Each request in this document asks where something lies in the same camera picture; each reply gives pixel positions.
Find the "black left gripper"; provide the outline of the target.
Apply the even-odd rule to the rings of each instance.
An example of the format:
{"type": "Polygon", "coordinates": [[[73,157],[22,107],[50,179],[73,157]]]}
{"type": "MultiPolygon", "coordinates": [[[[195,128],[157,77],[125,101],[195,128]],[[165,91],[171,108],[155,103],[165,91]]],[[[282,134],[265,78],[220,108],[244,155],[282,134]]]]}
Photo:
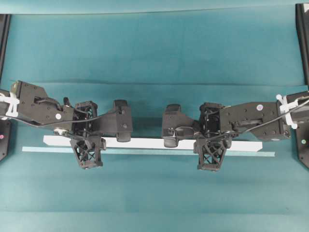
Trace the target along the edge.
{"type": "Polygon", "coordinates": [[[106,149],[106,142],[101,132],[95,132],[98,106],[92,101],[77,103],[74,107],[70,145],[78,165],[82,169],[102,167],[101,150],[106,149]]]}

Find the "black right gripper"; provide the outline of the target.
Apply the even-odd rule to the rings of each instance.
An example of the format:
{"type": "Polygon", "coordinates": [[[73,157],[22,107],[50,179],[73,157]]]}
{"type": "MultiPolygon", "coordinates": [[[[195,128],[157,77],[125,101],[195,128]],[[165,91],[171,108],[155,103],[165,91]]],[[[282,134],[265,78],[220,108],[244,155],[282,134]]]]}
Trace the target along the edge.
{"type": "Polygon", "coordinates": [[[224,106],[206,102],[200,106],[199,134],[194,143],[198,154],[198,170],[219,171],[226,150],[231,147],[232,133],[220,129],[220,110],[224,106]]]}

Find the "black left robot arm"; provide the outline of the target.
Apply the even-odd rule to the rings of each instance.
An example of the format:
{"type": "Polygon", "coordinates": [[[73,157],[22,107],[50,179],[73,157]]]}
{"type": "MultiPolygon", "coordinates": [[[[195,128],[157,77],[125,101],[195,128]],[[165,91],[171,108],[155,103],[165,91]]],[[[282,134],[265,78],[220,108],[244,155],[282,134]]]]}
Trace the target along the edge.
{"type": "Polygon", "coordinates": [[[70,104],[48,97],[44,88],[22,81],[12,84],[9,91],[0,91],[0,118],[15,119],[27,125],[51,130],[70,139],[78,165],[82,169],[100,167],[101,150],[105,143],[91,129],[98,106],[92,101],[70,104]]]}

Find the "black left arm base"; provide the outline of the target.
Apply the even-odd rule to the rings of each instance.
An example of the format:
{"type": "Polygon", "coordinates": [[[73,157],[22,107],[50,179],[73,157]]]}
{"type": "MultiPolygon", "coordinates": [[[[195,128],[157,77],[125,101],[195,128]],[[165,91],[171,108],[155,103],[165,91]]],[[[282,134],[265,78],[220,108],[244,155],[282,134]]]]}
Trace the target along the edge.
{"type": "Polygon", "coordinates": [[[0,161],[8,155],[12,124],[9,120],[0,121],[0,161]]]}

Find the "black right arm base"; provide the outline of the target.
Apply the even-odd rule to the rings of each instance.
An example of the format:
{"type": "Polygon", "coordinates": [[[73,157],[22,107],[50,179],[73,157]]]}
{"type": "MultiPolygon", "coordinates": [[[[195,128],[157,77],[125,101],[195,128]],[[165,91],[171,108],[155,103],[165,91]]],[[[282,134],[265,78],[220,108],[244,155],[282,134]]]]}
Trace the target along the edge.
{"type": "Polygon", "coordinates": [[[297,154],[300,162],[309,167],[309,123],[299,124],[295,130],[297,154]]]}

